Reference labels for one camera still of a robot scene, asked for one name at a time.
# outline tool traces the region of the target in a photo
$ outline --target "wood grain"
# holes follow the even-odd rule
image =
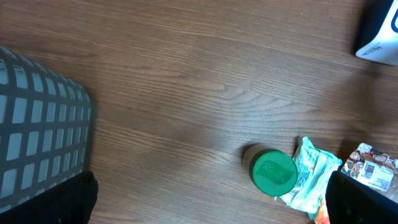
[[[397,69],[351,54],[360,0],[14,0],[0,44],[98,102],[91,223],[309,223],[242,171],[256,142],[398,157]]]

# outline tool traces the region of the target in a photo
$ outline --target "black object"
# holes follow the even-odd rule
[[[87,224],[97,193],[93,173],[82,172],[0,214],[0,223]]]
[[[96,110],[79,83],[0,46],[0,213],[88,170]]]
[[[398,204],[340,171],[334,171],[326,190],[331,224],[398,223]]]
[[[354,54],[377,36],[393,1],[368,1],[369,3],[364,7],[361,15],[356,44],[354,45]]]

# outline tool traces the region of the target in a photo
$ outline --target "gray laundry basket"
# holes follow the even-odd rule
[[[95,102],[0,46],[0,213],[88,168]]]

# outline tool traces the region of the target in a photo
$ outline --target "plastic container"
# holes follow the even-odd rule
[[[88,169],[95,102],[0,46],[0,213]]]
[[[290,192],[297,181],[297,167],[292,158],[260,144],[251,146],[244,153],[242,165],[254,185],[269,196]]]

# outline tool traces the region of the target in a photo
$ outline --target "green bottle cap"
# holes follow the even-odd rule
[[[290,156],[275,149],[264,149],[251,159],[249,175],[265,194],[281,196],[293,189],[298,172]]]

